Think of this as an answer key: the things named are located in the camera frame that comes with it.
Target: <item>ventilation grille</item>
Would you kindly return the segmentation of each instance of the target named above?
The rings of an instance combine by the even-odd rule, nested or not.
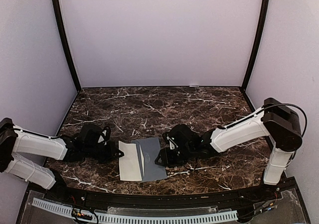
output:
[[[72,218],[71,205],[56,204],[48,200],[38,198],[33,199],[32,205],[63,217]],[[82,213],[91,217],[93,216],[91,223],[96,223],[95,216],[92,215],[89,211],[82,211]],[[100,224],[214,224],[238,220],[237,211],[172,218],[118,216],[98,211],[95,211],[95,214],[98,216]]]

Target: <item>white wall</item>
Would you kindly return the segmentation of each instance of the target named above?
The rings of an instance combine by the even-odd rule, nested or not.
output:
[[[240,86],[261,0],[60,0],[83,87]]]
[[[309,127],[287,174],[295,176],[312,223],[319,223],[319,0],[269,1],[247,92],[256,107],[274,97],[305,109]]]
[[[52,2],[0,0],[0,14],[0,119],[55,135],[76,90]],[[0,173],[0,224],[15,223],[26,186]]]

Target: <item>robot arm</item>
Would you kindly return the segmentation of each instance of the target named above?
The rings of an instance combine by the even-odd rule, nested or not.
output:
[[[51,189],[57,181],[54,170],[41,167],[21,156],[31,153],[65,162],[81,161],[86,157],[105,163],[124,154],[109,141],[111,129],[89,124],[73,137],[50,137],[15,126],[10,118],[0,122],[0,172],[11,173]]]
[[[210,158],[254,138],[271,136],[276,145],[271,153],[263,181],[276,185],[291,156],[302,144],[299,117],[273,98],[252,114],[199,136],[185,124],[163,135],[169,144],[160,151],[156,163],[162,166],[185,164],[190,158]]]

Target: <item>marble table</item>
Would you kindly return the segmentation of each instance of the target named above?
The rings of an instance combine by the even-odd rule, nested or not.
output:
[[[130,87],[88,88],[77,96],[60,134],[79,132],[85,123],[112,129],[111,139],[159,137],[185,123],[203,133],[250,113],[239,88],[233,87]],[[47,159],[46,167],[59,171],[69,187],[120,194],[182,195],[220,192],[257,186],[270,149],[263,138],[237,145],[220,156],[167,168],[168,178],[155,182],[120,181],[119,162],[65,163]]]

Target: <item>black frame post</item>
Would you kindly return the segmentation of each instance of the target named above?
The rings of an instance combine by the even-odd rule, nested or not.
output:
[[[262,0],[262,3],[261,3],[260,15],[259,15],[258,26],[257,26],[257,30],[256,30],[256,36],[255,36],[255,40],[254,40],[254,44],[253,44],[253,49],[251,51],[251,55],[249,58],[245,78],[244,78],[243,84],[241,86],[241,88],[244,91],[246,91],[246,89],[247,89],[251,74],[252,74],[253,69],[254,69],[254,65],[255,65],[255,61],[256,61],[257,54],[258,54],[258,49],[259,49],[261,37],[263,35],[265,21],[266,21],[268,3],[269,3],[269,0]]]
[[[52,4],[53,4],[56,24],[58,26],[58,30],[59,30],[59,34],[60,34],[60,39],[61,39],[64,55],[65,55],[66,61],[68,63],[68,67],[69,67],[69,70],[70,70],[70,73],[71,73],[71,76],[72,76],[72,80],[73,80],[74,86],[75,86],[77,92],[79,92],[82,88],[81,88],[81,85],[80,85],[80,81],[79,81],[78,75],[76,74],[75,66],[74,66],[74,63],[73,63],[72,56],[71,56],[69,43],[68,43],[68,40],[67,40],[67,37],[66,37],[59,0],[52,0]]]

